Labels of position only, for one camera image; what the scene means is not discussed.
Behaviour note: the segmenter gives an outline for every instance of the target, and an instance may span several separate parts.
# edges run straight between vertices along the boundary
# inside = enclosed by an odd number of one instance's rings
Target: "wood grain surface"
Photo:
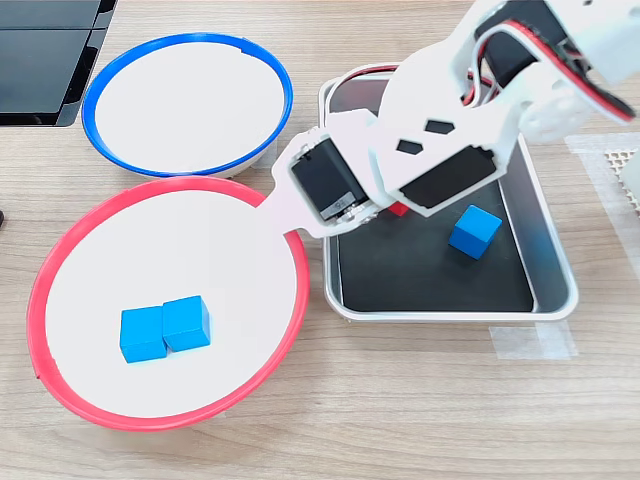
[[[468,6],[121,0],[96,71],[167,34],[246,36],[275,53],[293,79],[282,148],[316,124],[324,81],[443,39]],[[620,91],[640,107],[640,79]],[[604,119],[584,129],[607,131],[622,130]],[[487,325],[351,326],[325,302],[320,244],[307,238],[311,303],[281,367],[226,414],[145,435],[109,431],[63,408],[34,377],[25,334],[31,286],[54,243],[93,206],[145,178],[102,158],[79,121],[0,129],[7,215],[0,231],[0,478],[640,478],[638,279],[580,160],[562,142],[532,148],[532,156],[580,287],[570,319],[578,357],[498,360]],[[265,193],[272,187],[263,170],[237,179]],[[199,373],[206,381],[206,369]]]

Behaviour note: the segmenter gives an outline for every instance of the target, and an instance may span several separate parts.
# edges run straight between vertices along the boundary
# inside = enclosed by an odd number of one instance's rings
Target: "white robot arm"
[[[276,161],[259,207],[282,233],[351,231],[395,202],[428,217],[500,178],[518,136],[532,143],[577,130],[593,111],[635,117],[593,84],[640,71],[640,0],[477,0],[446,40],[395,70],[378,117],[331,114]],[[482,77],[486,62],[492,79]]]

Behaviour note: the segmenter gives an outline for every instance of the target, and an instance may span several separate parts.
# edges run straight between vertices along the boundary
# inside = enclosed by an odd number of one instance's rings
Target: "block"
[[[407,207],[404,203],[396,202],[389,207],[389,211],[401,217],[409,211],[409,207]]]
[[[127,363],[167,356],[167,346],[162,339],[162,307],[123,310],[120,350]]]
[[[449,245],[478,260],[493,241],[500,225],[501,219],[470,205],[453,228]]]
[[[174,352],[211,343],[209,311],[199,295],[162,306],[162,334]]]

